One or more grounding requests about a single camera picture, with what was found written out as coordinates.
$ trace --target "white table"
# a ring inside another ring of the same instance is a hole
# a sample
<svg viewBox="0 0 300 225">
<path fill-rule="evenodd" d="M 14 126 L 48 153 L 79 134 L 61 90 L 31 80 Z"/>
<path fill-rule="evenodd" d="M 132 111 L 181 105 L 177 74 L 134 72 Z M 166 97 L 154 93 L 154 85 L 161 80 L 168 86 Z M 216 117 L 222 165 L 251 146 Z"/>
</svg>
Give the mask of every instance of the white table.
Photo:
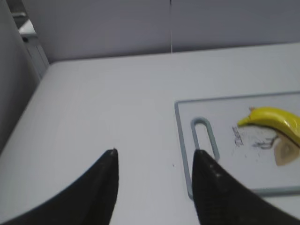
<svg viewBox="0 0 300 225">
<path fill-rule="evenodd" d="M 300 44 L 51 65 L 0 157 L 0 222 L 48 200 L 113 147 L 112 225 L 198 225 L 176 100 L 300 90 Z M 300 196 L 267 199 L 300 218 Z"/>
</svg>

